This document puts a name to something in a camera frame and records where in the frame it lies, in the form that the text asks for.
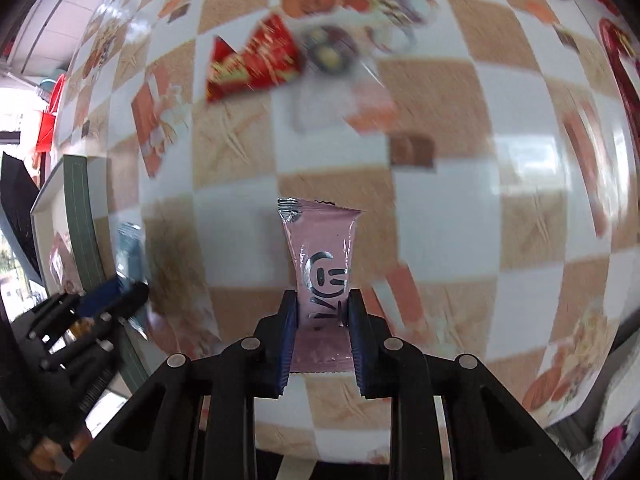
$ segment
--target red snack wrapper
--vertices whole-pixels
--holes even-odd
[[[216,37],[213,45],[207,100],[216,102],[242,90],[263,90],[300,75],[302,57],[282,18],[271,14],[258,24],[244,50],[236,52]]]
[[[298,282],[298,331],[291,371],[353,369],[343,321],[355,224],[362,213],[325,202],[278,199]]]

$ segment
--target red packet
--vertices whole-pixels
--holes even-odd
[[[263,90],[300,75],[302,58],[282,18],[269,15],[258,24],[244,50],[236,52],[220,38],[214,40],[207,77],[207,100],[216,102],[242,90]]]

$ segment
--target dark round object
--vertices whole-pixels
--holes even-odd
[[[358,57],[353,38],[334,25],[310,28],[302,36],[302,47],[314,66],[331,75],[344,74]]]

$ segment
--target pink wrapper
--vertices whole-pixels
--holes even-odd
[[[298,331],[292,372],[353,368],[344,325],[355,223],[362,211],[325,202],[279,198],[298,282]]]

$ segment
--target table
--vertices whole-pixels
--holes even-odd
[[[120,223],[139,224],[149,333],[206,356],[295,286],[277,197],[362,209],[350,279],[367,309],[425,352],[477,355],[548,425],[593,384],[636,251],[634,147],[606,56],[572,0],[410,0],[405,30],[384,21],[402,0],[373,1],[105,0],[56,131],[59,152],[106,161],[90,176],[105,268]],[[296,84],[208,104],[214,37],[240,49],[270,10],[390,41],[372,56],[399,123],[302,134]],[[255,416],[263,449],[388,460],[390,404],[348,372],[292,375]]]

